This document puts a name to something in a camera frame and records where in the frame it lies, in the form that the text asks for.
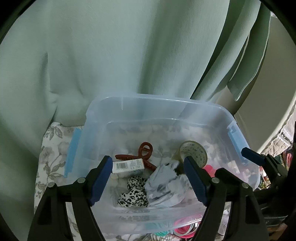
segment black and white spotted cloth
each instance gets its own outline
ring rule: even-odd
[[[147,179],[134,176],[128,179],[128,193],[119,195],[117,203],[122,207],[147,207],[148,201],[144,185]]]

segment tape roll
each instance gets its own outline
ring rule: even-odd
[[[184,163],[187,156],[192,156],[200,168],[205,167],[207,164],[207,152],[201,144],[195,141],[183,142],[176,154],[176,159]]]

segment gray cloth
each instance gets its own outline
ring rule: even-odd
[[[177,176],[174,169],[179,161],[170,161],[160,165],[145,184],[148,206],[172,207],[180,203],[189,188],[189,180],[185,174]]]

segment screw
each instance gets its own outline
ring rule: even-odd
[[[248,187],[249,187],[249,184],[247,184],[247,183],[242,183],[242,187],[243,187],[243,188],[248,188]]]
[[[50,182],[47,186],[48,186],[49,188],[52,188],[54,185],[55,185],[54,182]]]
[[[217,177],[213,177],[213,178],[212,178],[212,182],[213,182],[213,183],[219,183],[220,180],[219,180],[219,178],[217,178]]]
[[[85,182],[85,178],[84,177],[80,177],[77,179],[78,183],[84,183]]]

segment pink object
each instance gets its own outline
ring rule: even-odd
[[[206,166],[204,167],[204,169],[207,171],[207,173],[208,173],[211,177],[214,177],[214,176],[215,176],[216,169],[214,169],[211,165],[206,165]]]

